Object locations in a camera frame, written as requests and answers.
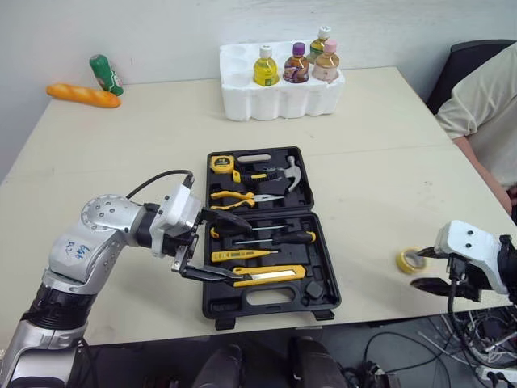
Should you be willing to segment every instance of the person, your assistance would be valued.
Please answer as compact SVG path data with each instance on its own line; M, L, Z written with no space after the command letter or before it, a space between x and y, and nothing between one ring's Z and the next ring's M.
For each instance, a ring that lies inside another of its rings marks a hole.
M458 82L435 118L516 221L517 43Z

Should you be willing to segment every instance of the white table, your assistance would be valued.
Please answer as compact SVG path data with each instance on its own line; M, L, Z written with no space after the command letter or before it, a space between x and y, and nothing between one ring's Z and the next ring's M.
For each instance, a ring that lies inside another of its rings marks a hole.
M334 321L269 314L238 318L235 331L444 312L446 299L411 288L412 276L397 270L394 256L432 245L451 219L494 234L517 236L517 229L396 69L346 76L335 114L295 120L226 120L218 80L127 86L115 110L52 101L0 187L0 348L40 285L53 240L89 199L126 194L171 168L193 170L193 192L203 198L208 153L272 146L302 150L343 302ZM135 200L158 201L175 179L156 182ZM202 254L199 246L194 263ZM94 304L87 339L215 333L201 312L202 284L169 267L146 249L126 248ZM445 262L433 262L425 276L446 276ZM458 299L456 308L505 304L488 292L481 304Z

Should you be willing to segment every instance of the yellow tape roll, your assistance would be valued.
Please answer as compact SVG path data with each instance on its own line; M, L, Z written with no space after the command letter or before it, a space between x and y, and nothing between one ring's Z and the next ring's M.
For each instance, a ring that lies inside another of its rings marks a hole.
M413 275L421 272L427 267L427 257L416 256L416 252L420 251L420 248L406 248L404 251L397 255L396 261L398 269L404 273Z

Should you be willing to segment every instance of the toy baguette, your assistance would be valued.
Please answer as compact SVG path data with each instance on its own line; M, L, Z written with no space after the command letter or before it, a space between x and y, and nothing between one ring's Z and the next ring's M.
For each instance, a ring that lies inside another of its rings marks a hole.
M67 99L102 108L116 108L120 105L119 98L109 91L97 91L89 87L67 85L65 83L55 83L47 86L47 94L57 99Z

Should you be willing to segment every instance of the plastic bottle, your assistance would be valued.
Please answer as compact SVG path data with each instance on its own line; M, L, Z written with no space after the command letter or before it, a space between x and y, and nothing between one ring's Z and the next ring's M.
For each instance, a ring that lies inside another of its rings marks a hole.
M260 86L272 86L279 81L278 67L271 58L273 50L270 45L260 46L260 58L253 66L253 80Z
M292 46L292 57L284 65L284 79L290 83L307 82L309 79L309 61L304 57L305 44L296 42Z
M338 44L335 40L328 39L323 48L323 54L316 58L313 77L320 81L331 83L338 76L339 57L335 54Z
M119 77L110 66L110 62L107 58L102 55L94 55L90 58L90 66L94 71L95 77L99 85L105 90L113 93L114 95L121 95L124 93L122 89Z
M323 48L325 47L326 40L329 39L330 31L330 27L320 27L320 30L317 32L317 39L310 44L310 53L307 56L309 63L314 64L316 58L323 54Z

